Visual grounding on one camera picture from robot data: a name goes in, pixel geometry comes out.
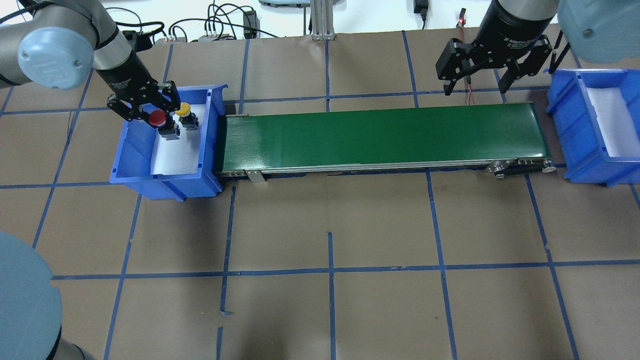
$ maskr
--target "green conveyor belt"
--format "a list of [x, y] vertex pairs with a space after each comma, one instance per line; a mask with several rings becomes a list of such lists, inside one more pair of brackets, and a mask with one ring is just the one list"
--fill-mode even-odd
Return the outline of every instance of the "green conveyor belt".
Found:
[[549, 157], [533, 103], [220, 119], [214, 171], [480, 165]]

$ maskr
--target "robotic arm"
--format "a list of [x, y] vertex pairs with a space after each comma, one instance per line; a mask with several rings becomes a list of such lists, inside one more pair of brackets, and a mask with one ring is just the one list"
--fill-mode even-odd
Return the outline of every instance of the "robotic arm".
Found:
[[481, 69], [507, 68], [499, 83], [502, 93], [515, 80], [536, 75], [553, 51], [542, 33], [556, 12], [580, 58], [614, 63], [640, 55], [640, 32], [625, 22], [640, 12], [638, 0], [492, 0], [476, 39], [469, 44], [451, 39], [436, 63], [445, 95], [457, 81]]
[[536, 75], [552, 51], [542, 33], [556, 11], [557, 0], [492, 0], [476, 39], [470, 44], [451, 39], [436, 63], [438, 77], [447, 82], [445, 95], [451, 94], [458, 80], [481, 69], [508, 69], [500, 79], [502, 93], [514, 80]]
[[[175, 83], [159, 83], [149, 74], [99, 0], [20, 2], [33, 20], [0, 27], [0, 88], [31, 81], [75, 88], [94, 68], [114, 92], [109, 108], [127, 121], [144, 120], [165, 139], [178, 138], [172, 117], [180, 110]], [[150, 115], [142, 108], [146, 104], [160, 111]]]

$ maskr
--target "blue tape line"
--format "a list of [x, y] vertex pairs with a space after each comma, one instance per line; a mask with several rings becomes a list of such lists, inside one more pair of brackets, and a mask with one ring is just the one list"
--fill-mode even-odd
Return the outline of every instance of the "blue tape line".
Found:
[[119, 274], [54, 275], [51, 280], [104, 280], [119, 279]]
[[218, 327], [218, 339], [216, 340], [216, 360], [222, 355], [222, 326]]
[[329, 319], [331, 329], [331, 360], [336, 360], [335, 351], [335, 285], [333, 283], [333, 233], [328, 233], [329, 248]]
[[480, 269], [514, 269], [514, 268], [543, 268], [549, 263], [500, 263], [500, 264], [462, 264], [446, 265], [447, 270], [480, 270]]
[[533, 191], [533, 185], [531, 184], [531, 178], [528, 174], [525, 175], [525, 180], [527, 181], [527, 187], [529, 189], [529, 197], [531, 198], [531, 204], [533, 205], [533, 210], [536, 214], [536, 221], [538, 222], [538, 229], [540, 230], [540, 237], [542, 238], [542, 244], [545, 247], [545, 252], [547, 254], [547, 261], [549, 265], [549, 269], [551, 270], [551, 278], [554, 282], [554, 288], [556, 289], [556, 296], [558, 297], [558, 303], [560, 305], [560, 312], [562, 313], [564, 327], [566, 328], [567, 336], [569, 337], [569, 344], [571, 345], [571, 351], [573, 352], [574, 360], [580, 360], [580, 355], [578, 355], [578, 348], [575, 344], [575, 339], [573, 338], [573, 331], [571, 329], [571, 323], [569, 322], [569, 316], [566, 312], [566, 306], [564, 305], [564, 298], [562, 296], [562, 291], [560, 289], [560, 282], [558, 281], [558, 277], [556, 274], [556, 268], [554, 266], [554, 260], [551, 256], [551, 250], [548, 248], [547, 234], [545, 233], [545, 227], [542, 224], [542, 216], [540, 215], [540, 209], [538, 207], [538, 201], [536, 200], [536, 194]]
[[422, 266], [363, 266], [334, 268], [333, 272], [394, 272], [394, 271], [433, 271], [440, 270], [440, 265]]
[[77, 109], [56, 109], [56, 110], [24, 110], [24, 111], [7, 111], [5, 115], [32, 115], [32, 114], [53, 114], [53, 113], [70, 113], [78, 111]]
[[0, 185], [2, 189], [32, 189], [32, 188], [74, 188], [79, 186], [118, 186], [107, 182], [94, 183], [63, 183], [63, 184], [23, 184], [23, 185]]
[[631, 193], [634, 194], [634, 199], [636, 200], [636, 204], [638, 205], [638, 209], [640, 209], [640, 197], [638, 197], [638, 192], [636, 191], [636, 186], [633, 184], [629, 184], [631, 188]]
[[9, 104], [9, 98], [11, 97], [11, 94], [13, 94], [13, 86], [11, 86], [9, 92], [6, 94], [6, 98], [4, 99], [4, 103], [2, 104], [2, 108], [0, 109], [0, 116], [4, 114], [7, 104]]
[[122, 261], [122, 269], [120, 271], [120, 280], [118, 281], [118, 290], [116, 291], [116, 299], [113, 303], [113, 312], [111, 312], [111, 321], [109, 322], [109, 332], [107, 333], [107, 344], [104, 347], [104, 360], [109, 359], [109, 351], [111, 350], [111, 340], [113, 339], [113, 329], [116, 326], [116, 318], [118, 316], [118, 307], [120, 306], [120, 297], [122, 296], [122, 287], [124, 285], [125, 274], [127, 273], [127, 264], [129, 263], [129, 254], [131, 253], [131, 241], [127, 241], [127, 250]]
[[55, 184], [53, 186], [57, 188], [77, 188], [82, 186], [118, 186], [118, 185], [119, 184], [111, 184], [107, 181], [96, 181], [96, 182], [89, 182], [89, 183], [62, 183], [62, 184]]
[[[584, 260], [584, 261], [555, 261], [555, 267], [573, 266], [624, 266], [640, 265], [640, 259], [619, 260]], [[496, 264], [458, 264], [445, 265], [446, 270], [482, 270], [482, 269], [511, 269], [511, 268], [543, 268], [550, 266], [546, 263], [496, 263]], [[301, 274], [327, 274], [350, 272], [401, 272], [401, 271], [439, 271], [440, 265], [418, 266], [363, 266], [344, 268], [305, 268], [288, 270], [249, 270], [229, 271], [227, 276], [277, 276], [277, 275], [301, 275]], [[171, 279], [181, 277], [223, 277], [225, 272], [165, 272], [151, 274], [125, 274], [125, 279]], [[53, 280], [90, 280], [90, 279], [119, 279], [118, 274], [84, 274], [84, 275], [55, 275]]]
[[[453, 90], [453, 92], [458, 92], [458, 93], [466, 93], [466, 90]], [[433, 94], [444, 94], [444, 90], [426, 90], [426, 91], [418, 91], [417, 92], [418, 95], [433, 95]]]
[[272, 275], [299, 275], [299, 274], [323, 274], [330, 272], [327, 268], [307, 268], [288, 270], [242, 270], [229, 271], [228, 276], [272, 276]]
[[0, 185], [2, 189], [32, 189], [32, 188], [50, 188], [52, 184], [25, 184], [25, 185]]
[[440, 267], [440, 280], [442, 282], [442, 295], [444, 296], [444, 310], [447, 315], [447, 327], [449, 328], [449, 342], [451, 343], [451, 355], [453, 360], [458, 360], [456, 348], [456, 337], [453, 332], [453, 319], [451, 318], [451, 305], [449, 303], [449, 288], [447, 287], [447, 272], [442, 253], [442, 242], [440, 241], [440, 228], [438, 227], [438, 215], [436, 203], [433, 196], [433, 183], [431, 182], [431, 172], [427, 171], [427, 189], [429, 192], [429, 205], [431, 206], [431, 217], [433, 219], [433, 232], [436, 237], [436, 248], [438, 251], [438, 266]]
[[111, 313], [111, 322], [109, 323], [109, 332], [107, 335], [107, 344], [104, 348], [104, 360], [109, 359], [109, 351], [111, 350], [111, 340], [113, 339], [113, 329], [116, 325], [116, 318], [118, 317], [118, 307], [120, 306], [120, 297], [122, 296], [122, 287], [127, 275], [127, 266], [129, 265], [129, 256], [131, 255], [131, 238], [138, 222], [138, 213], [140, 212], [140, 203], [142, 201], [142, 195], [138, 195], [136, 206], [133, 209], [133, 216], [131, 217], [131, 230], [129, 231], [129, 238], [127, 239], [127, 249], [124, 252], [124, 259], [122, 260], [122, 268], [120, 269], [120, 280], [118, 281], [118, 290], [116, 291], [116, 299], [113, 303], [113, 312]]
[[[499, 89], [500, 88], [500, 75], [498, 74], [498, 69], [494, 69], [493, 70], [493, 75], [495, 75], [495, 80], [498, 83], [498, 89]], [[507, 97], [503, 93], [500, 93], [500, 97], [502, 98], [502, 102], [507, 102]]]
[[164, 66], [164, 75], [162, 76], [162, 82], [166, 82], [166, 78], [169, 76], [169, 67], [171, 67], [171, 57], [173, 56], [173, 44], [169, 44], [169, 55], [166, 57], [166, 65]]
[[229, 221], [227, 224], [227, 246], [225, 247], [224, 276], [222, 277], [222, 291], [220, 292], [220, 312], [225, 312], [227, 304], [227, 280], [229, 272], [229, 258], [231, 254], [231, 235], [234, 228], [234, 206], [236, 204], [236, 187], [231, 188], [231, 201], [229, 204]]
[[331, 95], [330, 99], [360, 99], [363, 97], [390, 97], [390, 96], [409, 96], [413, 92], [384, 92], [379, 94], [353, 94], [353, 95]]
[[248, 104], [248, 103], [256, 103], [256, 102], [308, 101], [308, 100], [319, 100], [324, 98], [325, 96], [279, 97], [276, 99], [245, 100], [244, 103]]
[[79, 111], [104, 111], [104, 110], [111, 110], [108, 107], [103, 107], [103, 108], [82, 108]]
[[554, 266], [640, 265], [640, 259], [555, 261]]
[[249, 41], [250, 39], [246, 39], [246, 43], [244, 45], [244, 63], [242, 65], [242, 81], [240, 82], [240, 101], [238, 105], [238, 114], [242, 114], [244, 110], [244, 88], [246, 86], [246, 68], [249, 64]]
[[523, 87], [512, 87], [509, 88], [509, 91], [519, 91], [519, 90], [549, 90], [551, 86], [523, 86]]
[[404, 41], [404, 51], [406, 52], [406, 61], [409, 63], [409, 75], [411, 76], [411, 89], [413, 90], [413, 104], [419, 108], [418, 93], [415, 88], [415, 76], [413, 73], [413, 62], [411, 61], [411, 51], [409, 50], [409, 41], [406, 39], [406, 31], [402, 30], [402, 39]]
[[136, 207], [135, 207], [135, 210], [133, 211], [133, 221], [131, 222], [131, 228], [129, 229], [129, 240], [133, 239], [133, 235], [136, 232], [136, 224], [138, 223], [138, 214], [140, 213], [141, 202], [142, 202], [142, 195], [138, 194]]
[[44, 209], [42, 210], [42, 216], [40, 217], [40, 222], [38, 223], [38, 229], [36, 230], [36, 235], [33, 237], [33, 243], [31, 243], [31, 247], [33, 249], [38, 246], [38, 240], [40, 240], [40, 233], [42, 232], [42, 227], [44, 226], [44, 220], [47, 218], [47, 212], [49, 211], [49, 206], [51, 205], [51, 199], [53, 198], [53, 191], [55, 187], [52, 187], [49, 190], [49, 196], [47, 196], [47, 202], [44, 204]]
[[173, 279], [180, 277], [221, 277], [222, 271], [210, 272], [163, 272], [158, 274], [126, 274], [126, 279]]
[[329, 87], [329, 40], [324, 41], [324, 76], [326, 85], [326, 112], [330, 112], [329, 102], [331, 100], [331, 90]]

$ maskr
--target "metal bracket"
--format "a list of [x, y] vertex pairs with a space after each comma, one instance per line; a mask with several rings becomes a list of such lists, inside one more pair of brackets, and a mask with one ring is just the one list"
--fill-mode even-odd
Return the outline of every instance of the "metal bracket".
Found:
[[[508, 168], [509, 166], [511, 166], [511, 164], [513, 164], [516, 161], [516, 159], [509, 159], [509, 160], [493, 160], [489, 166], [487, 166], [487, 168], [484, 170], [485, 172], [491, 172], [491, 173], [496, 173], [496, 172], [500, 172], [503, 171], [504, 169]], [[496, 179], [504, 179], [504, 174], [496, 174], [495, 176]]]
[[311, 0], [313, 40], [335, 40], [333, 32], [333, 0]]
[[252, 183], [263, 183], [266, 181], [260, 170], [245, 170], [244, 172]]

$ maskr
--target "cable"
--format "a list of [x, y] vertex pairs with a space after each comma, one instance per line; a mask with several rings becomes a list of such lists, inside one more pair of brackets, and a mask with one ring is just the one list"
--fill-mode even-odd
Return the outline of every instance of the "cable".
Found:
[[105, 10], [107, 10], [107, 12], [108, 12], [109, 10], [123, 10], [123, 11], [125, 11], [125, 12], [132, 13], [133, 15], [135, 15], [135, 16], [138, 18], [138, 22], [139, 22], [140, 24], [142, 24], [142, 20], [140, 19], [140, 16], [139, 16], [137, 13], [135, 13], [135, 12], [133, 12], [133, 11], [129, 10], [129, 9], [125, 9], [125, 8], [117, 8], [117, 7], [111, 7], [111, 8], [105, 8]]
[[181, 26], [174, 26], [173, 27], [173, 37], [178, 39], [177, 36], [175, 35], [175, 28], [180, 29], [180, 31], [182, 31], [182, 33], [184, 34], [184, 42], [189, 42], [189, 39], [187, 39], [187, 32], [184, 31], [184, 29]]
[[[464, 44], [465, 43], [465, 25], [464, 23], [460, 24], [460, 22], [458, 22], [458, 25], [459, 25], [458, 28], [460, 29], [460, 40]], [[469, 97], [467, 99], [467, 104], [475, 105], [476, 100], [474, 99], [474, 89], [471, 87], [471, 75], [465, 76], [465, 82], [467, 83], [467, 89], [469, 90]]]
[[[18, 10], [20, 10], [20, 3], [18, 2], [18, 0], [15, 0], [15, 4], [18, 6]], [[24, 17], [24, 13], [20, 14], [20, 16], [22, 17], [22, 20], [24, 20], [24, 22], [27, 22], [27, 18]]]
[[552, 63], [551, 66], [549, 67], [549, 74], [553, 74], [554, 72], [556, 72], [556, 70], [560, 66], [560, 63], [564, 59], [564, 56], [569, 52], [569, 49], [571, 49], [571, 44], [566, 43], [566, 45], [564, 46], [564, 49], [560, 53], [560, 56], [558, 56], [558, 60], [555, 63]]
[[[229, 21], [229, 23], [231, 23], [231, 18], [229, 18], [229, 14], [227, 12], [225, 12], [224, 10], [222, 10], [222, 6], [219, 6], [218, 9], [215, 9], [215, 6], [214, 6], [213, 18], [214, 19], [217, 18], [218, 17], [218, 11], [220, 11], [220, 12], [222, 12], [222, 15], [227, 17], [227, 21]], [[236, 30], [234, 29], [233, 26], [231, 27], [231, 33], [234, 35], [234, 38], [236, 38], [236, 39], [238, 38], [238, 36], [236, 35]]]
[[422, 29], [424, 30], [424, 28], [427, 26], [427, 12], [429, 11], [428, 8], [422, 8], [420, 10], [420, 17], [422, 18]]
[[[224, 6], [233, 6], [235, 10], [232, 10], [231, 12], [226, 12], [223, 9]], [[222, 5], [218, 6], [218, 9], [215, 9], [213, 15], [214, 15], [214, 18], [216, 18], [216, 17], [218, 17], [218, 12], [221, 12], [222, 15], [224, 15], [227, 18], [227, 21], [229, 21], [229, 23], [231, 23], [231, 19], [229, 18], [229, 15], [233, 14], [236, 11], [240, 11], [240, 12], [243, 13], [244, 18], [246, 18], [247, 23], [249, 24], [249, 27], [252, 28], [255, 24], [251, 23], [251, 18], [249, 18], [249, 15], [246, 13], [246, 11], [243, 10], [243, 8], [249, 8], [249, 9], [251, 9], [251, 11], [253, 11], [253, 12], [255, 11], [253, 9], [253, 7], [249, 6], [249, 5], [238, 6], [238, 5], [235, 5], [235, 4], [225, 3], [225, 4], [222, 4]], [[234, 37], [237, 39], [236, 31], [235, 31], [233, 26], [231, 26], [231, 32], [234, 34]]]
[[51, 3], [47, 2], [47, 1], [44, 1], [44, 2], [42, 2], [40, 4], [34, 4], [34, 5], [27, 6], [25, 8], [22, 8], [22, 9], [16, 11], [16, 12], [12, 12], [11, 14], [1, 18], [0, 19], [0, 24], [2, 24], [3, 22], [5, 22], [7, 20], [13, 19], [16, 16], [20, 16], [23, 13], [31, 13], [31, 12], [46, 8], [49, 5], [51, 5]]
[[117, 22], [116, 21], [116, 25], [126, 26], [128, 28], [137, 28], [137, 27], [142, 28], [143, 26], [159, 25], [160, 26], [159, 28], [154, 29], [154, 30], [146, 33], [146, 35], [153, 36], [153, 35], [156, 35], [156, 34], [163, 33], [166, 36], [166, 33], [164, 32], [164, 23], [162, 21], [141, 22], [139, 24], [129, 24], [128, 22]]
[[567, 54], [567, 52], [571, 48], [571, 44], [567, 42], [566, 45], [564, 46], [564, 49], [560, 53], [560, 57], [558, 57], [558, 60], [556, 61], [557, 50], [560, 48], [560, 43], [562, 42], [563, 35], [564, 33], [562, 32], [562, 30], [560, 30], [560, 32], [558, 33], [558, 38], [556, 39], [556, 45], [554, 46], [554, 50], [551, 52], [551, 64], [549, 65], [549, 74], [553, 74], [554, 72], [556, 72], [556, 70], [560, 66], [560, 63], [564, 59], [564, 56]]
[[174, 22], [173, 24], [171, 24], [171, 26], [169, 26], [169, 30], [171, 30], [174, 26], [176, 26], [177, 24], [180, 24], [181, 22], [185, 22], [185, 21], [213, 21], [213, 22], [217, 22], [218, 24], [224, 24], [224, 25], [231, 25], [231, 26], [237, 26], [238, 28], [243, 28], [243, 29], [249, 29], [249, 30], [254, 30], [254, 31], [258, 31], [259, 33], [263, 33], [265, 35], [269, 35], [271, 37], [277, 38], [278, 36], [272, 34], [272, 33], [268, 33], [267, 31], [263, 31], [260, 29], [254, 29], [251, 28], [249, 26], [244, 26], [244, 25], [238, 25], [238, 24], [231, 24], [229, 22], [222, 22], [220, 20], [216, 20], [216, 19], [200, 19], [200, 18], [196, 18], [196, 17], [192, 17], [192, 18], [188, 18], [188, 19], [182, 19], [182, 20], [178, 20], [176, 22]]

